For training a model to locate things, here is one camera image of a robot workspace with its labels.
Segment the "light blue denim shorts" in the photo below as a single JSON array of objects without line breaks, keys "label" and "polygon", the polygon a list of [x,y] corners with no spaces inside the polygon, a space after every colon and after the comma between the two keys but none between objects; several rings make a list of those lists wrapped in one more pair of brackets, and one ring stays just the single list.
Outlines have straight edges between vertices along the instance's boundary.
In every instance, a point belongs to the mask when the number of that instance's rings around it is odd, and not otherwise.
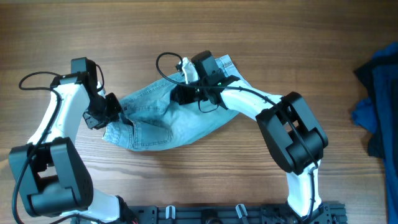
[{"label": "light blue denim shorts", "polygon": [[125,96],[123,112],[107,125],[103,140],[132,151],[161,151],[191,144],[239,114],[209,101],[179,105],[170,99],[175,87],[160,79]]}]

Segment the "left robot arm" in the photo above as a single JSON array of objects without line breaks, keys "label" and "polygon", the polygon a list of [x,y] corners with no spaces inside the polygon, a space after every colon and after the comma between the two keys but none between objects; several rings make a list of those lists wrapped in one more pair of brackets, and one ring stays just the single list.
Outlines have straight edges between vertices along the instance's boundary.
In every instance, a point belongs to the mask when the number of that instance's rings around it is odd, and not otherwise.
[{"label": "left robot arm", "polygon": [[21,200],[32,217],[55,217],[57,223],[138,223],[139,219],[120,196],[93,187],[86,166],[75,148],[80,121],[101,129],[117,121],[122,111],[113,93],[104,94],[100,67],[86,57],[71,61],[68,75],[54,74],[50,104],[27,144],[13,147],[9,165],[16,181],[12,215],[21,218]]}]

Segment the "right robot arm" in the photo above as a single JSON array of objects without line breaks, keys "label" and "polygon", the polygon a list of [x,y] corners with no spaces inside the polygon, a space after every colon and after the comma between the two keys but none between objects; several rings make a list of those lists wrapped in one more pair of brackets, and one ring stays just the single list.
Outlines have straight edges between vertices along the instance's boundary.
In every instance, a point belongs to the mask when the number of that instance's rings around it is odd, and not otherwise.
[{"label": "right robot arm", "polygon": [[318,168],[327,136],[297,92],[272,95],[225,75],[210,51],[191,59],[179,57],[176,69],[184,80],[174,90],[180,104],[209,101],[255,120],[274,162],[286,173],[290,211],[302,223],[320,214]]}]

